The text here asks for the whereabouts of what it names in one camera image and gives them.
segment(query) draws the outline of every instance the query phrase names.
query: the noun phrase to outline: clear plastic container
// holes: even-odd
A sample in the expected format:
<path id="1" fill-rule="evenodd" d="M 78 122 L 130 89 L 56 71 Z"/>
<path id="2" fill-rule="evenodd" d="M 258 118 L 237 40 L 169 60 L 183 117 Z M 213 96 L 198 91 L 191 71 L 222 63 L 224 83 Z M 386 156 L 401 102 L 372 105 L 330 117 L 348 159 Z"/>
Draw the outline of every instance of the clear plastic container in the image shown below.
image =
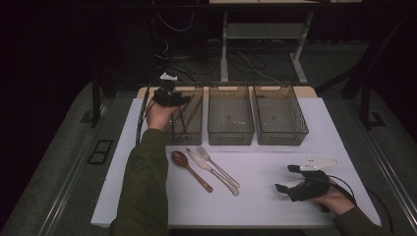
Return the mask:
<path id="1" fill-rule="evenodd" d="M 208 143 L 249 146 L 255 133 L 251 100 L 245 83 L 210 83 Z"/>
<path id="2" fill-rule="evenodd" d="M 176 110 L 164 128 L 170 146 L 197 146 L 202 144 L 203 84 L 177 84 L 174 92 L 190 96 L 189 103 Z"/>
<path id="3" fill-rule="evenodd" d="M 300 146 L 309 129 L 289 84 L 254 85 L 252 104 L 258 144 L 262 146 Z"/>

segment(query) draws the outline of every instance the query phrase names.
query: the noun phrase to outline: silver knife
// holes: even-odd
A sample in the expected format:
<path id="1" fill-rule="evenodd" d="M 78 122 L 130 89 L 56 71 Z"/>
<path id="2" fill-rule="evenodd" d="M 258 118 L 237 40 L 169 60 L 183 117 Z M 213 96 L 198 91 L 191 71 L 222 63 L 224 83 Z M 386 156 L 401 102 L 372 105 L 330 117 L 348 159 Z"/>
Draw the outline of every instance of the silver knife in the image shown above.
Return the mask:
<path id="1" fill-rule="evenodd" d="M 223 184 L 229 188 L 229 190 L 232 192 L 234 196 L 239 195 L 239 190 L 237 190 L 228 180 L 226 180 L 223 176 L 221 176 L 217 171 L 215 171 L 213 168 L 209 167 L 209 165 L 197 154 L 193 153 L 190 149 L 187 148 L 187 153 L 191 156 L 191 158 L 196 161 L 196 163 L 205 170 L 208 170 L 211 172 L 215 177 L 217 177 Z"/>

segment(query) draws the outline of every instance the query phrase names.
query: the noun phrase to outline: wire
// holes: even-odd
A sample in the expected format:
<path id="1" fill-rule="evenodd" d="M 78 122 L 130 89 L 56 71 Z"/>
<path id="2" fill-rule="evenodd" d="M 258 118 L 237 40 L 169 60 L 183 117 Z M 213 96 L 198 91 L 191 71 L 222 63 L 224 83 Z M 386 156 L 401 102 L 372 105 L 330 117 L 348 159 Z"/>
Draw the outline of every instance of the wire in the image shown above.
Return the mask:
<path id="1" fill-rule="evenodd" d="M 270 80 L 273 80 L 275 82 L 278 82 L 278 80 L 276 80 L 276 79 L 274 79 L 272 77 L 269 77 L 267 75 L 264 75 L 260 71 L 258 71 L 257 68 L 254 65 L 252 65 L 252 63 L 248 60 L 248 58 L 246 58 L 246 56 L 243 55 L 241 52 L 237 51 L 237 53 L 239 53 L 249 63 L 249 65 L 251 65 L 252 69 L 254 69 L 254 71 L 256 71 L 258 74 L 260 74 L 261 76 L 263 76 L 263 77 L 265 77 L 267 79 L 270 79 Z"/>
<path id="2" fill-rule="evenodd" d="M 220 60 L 216 60 L 216 61 L 217 62 L 215 63 L 214 67 L 211 70 L 207 71 L 207 72 L 193 72 L 190 69 L 188 69 L 186 67 L 183 67 L 183 66 L 180 66 L 178 64 L 172 64 L 172 65 L 173 66 L 177 66 L 177 67 L 181 67 L 181 68 L 183 68 L 184 70 L 190 72 L 193 75 L 204 76 L 204 75 L 209 75 L 209 74 L 211 74 L 211 73 L 213 73 L 215 71 L 215 69 L 217 68 L 218 64 L 220 63 Z"/>
<path id="3" fill-rule="evenodd" d="M 149 89 L 150 89 L 150 85 L 152 84 L 152 82 L 153 81 L 150 81 L 148 84 L 147 91 L 145 92 L 145 95 L 144 95 L 144 101 L 142 103 L 141 112 L 139 113 L 138 128 L 136 130 L 136 145 L 141 143 L 141 132 L 142 132 L 142 126 L 144 125 L 145 108 L 147 107 L 148 98 L 149 98 Z"/>
<path id="4" fill-rule="evenodd" d="M 179 32 L 181 32 L 181 31 L 186 31 L 186 30 L 188 30 L 192 25 L 193 25 L 193 21 L 194 21 L 194 12 L 193 12 L 193 14 L 191 15 L 191 21 L 190 21 L 190 24 L 186 27 L 186 28 L 184 28 L 184 29 L 177 29 L 177 28 L 174 28 L 174 27 L 172 27 L 169 23 L 167 23 L 161 16 L 160 16 L 160 14 L 159 14 L 159 12 L 157 12 L 156 13 L 157 14 L 157 16 L 159 17 L 159 19 L 163 22 L 163 24 L 164 25 L 166 25 L 167 27 L 169 27 L 170 29 L 172 29 L 172 30 L 175 30 L 175 31 L 179 31 Z"/>
<path id="5" fill-rule="evenodd" d="M 192 82 L 194 82 L 194 81 L 195 81 L 195 80 L 194 80 L 194 78 L 193 78 L 193 76 L 189 75 L 187 72 L 181 71 L 181 70 L 179 70 L 179 69 L 176 69 L 176 68 L 173 68 L 173 67 L 170 67 L 170 66 L 168 66 L 168 69 L 171 69 L 171 70 L 174 70 L 174 71 L 177 71 L 177 72 L 179 72 L 179 73 L 182 73 L 182 74 L 186 75 L 188 78 L 190 78 L 190 80 L 191 80 Z"/>

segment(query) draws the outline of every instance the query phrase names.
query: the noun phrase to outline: jacket sleeve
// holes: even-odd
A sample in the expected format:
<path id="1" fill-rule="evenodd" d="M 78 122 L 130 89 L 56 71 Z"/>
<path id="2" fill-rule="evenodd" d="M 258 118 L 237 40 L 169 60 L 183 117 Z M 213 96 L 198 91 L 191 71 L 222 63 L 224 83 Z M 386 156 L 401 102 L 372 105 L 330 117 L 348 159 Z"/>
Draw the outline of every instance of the jacket sleeve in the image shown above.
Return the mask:
<path id="1" fill-rule="evenodd" d="M 110 235 L 167 235 L 168 200 L 166 139 L 149 129 L 129 155 L 117 216 Z"/>
<path id="2" fill-rule="evenodd" d="M 333 221 L 342 236 L 393 235 L 388 230 L 374 224 L 359 207 L 337 216 Z"/>

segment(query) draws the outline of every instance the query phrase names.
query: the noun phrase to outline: white table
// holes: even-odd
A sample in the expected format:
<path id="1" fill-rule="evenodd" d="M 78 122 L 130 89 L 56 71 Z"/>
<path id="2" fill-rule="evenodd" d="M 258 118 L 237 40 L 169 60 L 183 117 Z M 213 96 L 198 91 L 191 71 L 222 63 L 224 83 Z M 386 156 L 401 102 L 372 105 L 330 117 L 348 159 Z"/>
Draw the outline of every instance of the white table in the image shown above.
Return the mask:
<path id="1" fill-rule="evenodd" d="M 108 227 L 116 216 L 123 173 L 130 150 L 135 145 L 142 99 L 136 98 L 126 119 L 120 141 L 108 170 L 91 223 Z M 208 193 L 188 170 L 172 163 L 171 152 L 185 147 L 167 147 L 169 160 L 167 194 L 168 224 L 171 228 L 317 228 L 332 226 L 331 214 L 310 202 L 291 202 L 278 195 L 273 184 L 285 184 L 299 177 L 289 164 L 302 164 L 306 156 L 338 158 L 340 163 L 325 173 L 346 181 L 354 191 L 358 206 L 376 224 L 381 220 L 352 165 L 320 98 L 299 98 L 310 133 L 299 147 L 259 146 L 256 135 L 251 146 L 212 147 L 208 143 L 208 102 L 204 101 L 203 147 L 213 160 L 236 179 L 241 188 L 235 197 L 208 171 L 191 158 L 191 167 L 213 188 Z"/>

